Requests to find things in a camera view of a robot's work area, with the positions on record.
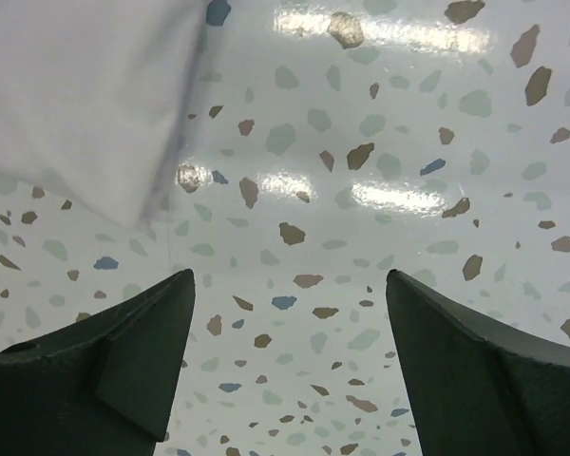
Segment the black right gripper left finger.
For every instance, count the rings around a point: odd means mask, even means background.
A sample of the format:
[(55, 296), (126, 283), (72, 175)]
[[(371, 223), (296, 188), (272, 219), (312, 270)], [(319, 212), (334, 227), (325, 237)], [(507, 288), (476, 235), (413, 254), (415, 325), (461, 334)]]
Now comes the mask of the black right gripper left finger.
[(191, 270), (0, 351), (0, 455), (151, 455), (166, 441)]

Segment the white t shirt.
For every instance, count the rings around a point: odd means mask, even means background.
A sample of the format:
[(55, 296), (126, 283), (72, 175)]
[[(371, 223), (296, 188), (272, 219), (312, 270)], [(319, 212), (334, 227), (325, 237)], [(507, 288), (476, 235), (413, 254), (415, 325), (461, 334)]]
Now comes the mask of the white t shirt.
[(0, 1), (0, 174), (133, 229), (169, 192), (203, 1)]

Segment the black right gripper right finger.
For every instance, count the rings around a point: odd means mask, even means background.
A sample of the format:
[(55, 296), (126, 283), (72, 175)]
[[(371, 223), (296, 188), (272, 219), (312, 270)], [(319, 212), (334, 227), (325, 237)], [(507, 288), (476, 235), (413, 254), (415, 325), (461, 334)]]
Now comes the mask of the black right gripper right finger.
[(570, 455), (570, 347), (399, 270), (386, 300), (424, 454)]

